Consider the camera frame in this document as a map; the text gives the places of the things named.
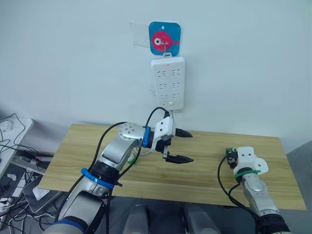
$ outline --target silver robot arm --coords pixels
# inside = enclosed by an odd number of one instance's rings
[[[134,123],[122,124],[118,135],[107,144],[91,170],[81,170],[84,177],[63,205],[58,221],[44,234],[94,233],[105,212],[103,200],[115,185],[120,185],[119,172],[135,147],[161,152],[163,158],[169,162],[193,161],[188,157],[169,155],[167,147],[173,136],[192,137],[188,132],[176,129],[172,113],[165,114],[164,119],[157,123],[154,132],[150,127],[145,128]]]
[[[226,154],[237,182],[243,186],[250,209],[258,216],[257,230],[263,234],[291,234],[266,184],[258,176],[269,170],[266,161],[258,158],[252,147],[230,148]]]

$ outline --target power strip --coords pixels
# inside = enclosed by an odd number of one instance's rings
[[[178,110],[184,106],[185,59],[169,57],[152,60],[154,85],[159,106]]]
[[[6,214],[4,216],[2,215],[10,210],[8,206],[12,205],[12,202],[13,202],[13,198],[1,198],[0,199],[0,221],[1,222],[5,221]]]

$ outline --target green cable tie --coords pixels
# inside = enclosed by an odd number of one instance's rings
[[[259,170],[251,170],[251,171],[245,171],[245,172],[237,173],[237,174],[235,175],[235,179],[238,178],[238,177],[240,177],[240,176],[243,176],[243,175],[245,175],[245,174],[250,174],[250,173],[258,174],[259,172],[261,172],[261,171],[259,171]]]

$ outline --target floor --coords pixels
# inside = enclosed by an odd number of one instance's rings
[[[293,173],[299,184],[307,206],[307,211],[281,210],[281,214],[294,234],[310,234],[312,230],[312,141],[287,154]],[[8,170],[18,174],[18,168],[10,166]],[[1,185],[8,181],[0,180]],[[59,207],[62,197],[56,200],[56,207]],[[150,217],[151,234],[181,234],[184,233],[181,214],[183,202],[160,201],[151,199],[114,197],[111,203],[110,212],[110,233],[122,234],[124,223],[130,209],[136,204],[144,205]],[[240,208],[229,208],[217,205],[200,204],[200,206],[211,216],[222,234],[245,234],[254,233],[254,221],[248,213]],[[54,205],[46,208],[46,211],[53,214],[56,209]],[[43,218],[42,222],[53,222],[52,218]],[[21,222],[12,222],[17,228]],[[27,234],[40,234],[42,230],[39,223],[28,217],[25,221],[24,231]],[[10,233],[8,227],[3,227],[0,234]],[[105,217],[100,224],[97,234],[105,234]]]

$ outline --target pink fish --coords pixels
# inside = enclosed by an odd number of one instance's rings
[[[164,52],[165,44],[166,50],[168,50],[173,44],[179,45],[179,41],[173,41],[168,33],[164,31],[158,31],[155,32],[152,37],[152,44],[156,50]]]

